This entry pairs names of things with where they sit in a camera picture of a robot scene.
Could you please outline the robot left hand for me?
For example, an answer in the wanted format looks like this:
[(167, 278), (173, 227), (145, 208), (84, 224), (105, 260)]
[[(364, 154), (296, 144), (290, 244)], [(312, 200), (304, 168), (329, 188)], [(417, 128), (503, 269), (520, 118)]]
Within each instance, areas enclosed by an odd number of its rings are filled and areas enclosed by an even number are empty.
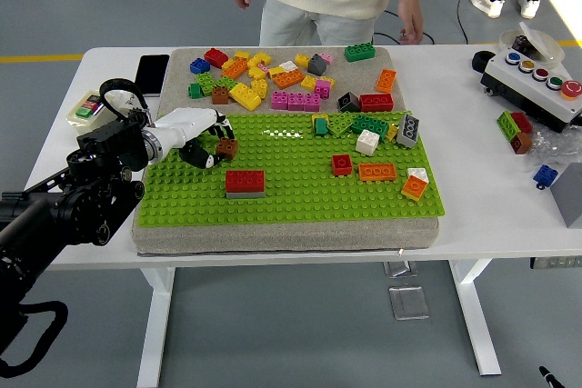
[(224, 114), (212, 108), (177, 108), (155, 121), (153, 126), (142, 130), (148, 160), (157, 164), (172, 149), (179, 151), (180, 158), (200, 169), (212, 168), (220, 163), (224, 154), (210, 154), (200, 146), (196, 138), (203, 132), (218, 138), (234, 139), (230, 122)]

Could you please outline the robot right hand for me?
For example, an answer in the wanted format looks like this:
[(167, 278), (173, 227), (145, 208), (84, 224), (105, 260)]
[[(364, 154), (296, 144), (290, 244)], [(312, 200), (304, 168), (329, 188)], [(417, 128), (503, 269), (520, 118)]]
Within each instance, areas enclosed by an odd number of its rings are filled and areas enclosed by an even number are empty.
[(565, 388), (565, 385), (562, 384), (545, 366), (540, 365), (538, 370), (550, 388)]

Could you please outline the person's left hand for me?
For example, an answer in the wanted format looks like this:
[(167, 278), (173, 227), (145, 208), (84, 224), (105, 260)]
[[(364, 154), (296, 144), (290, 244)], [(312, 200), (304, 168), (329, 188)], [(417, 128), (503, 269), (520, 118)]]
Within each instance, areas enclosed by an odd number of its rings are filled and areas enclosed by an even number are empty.
[(417, 45), (424, 37), (424, 18), (420, 0), (399, 0), (397, 15), (402, 23), (400, 43)]

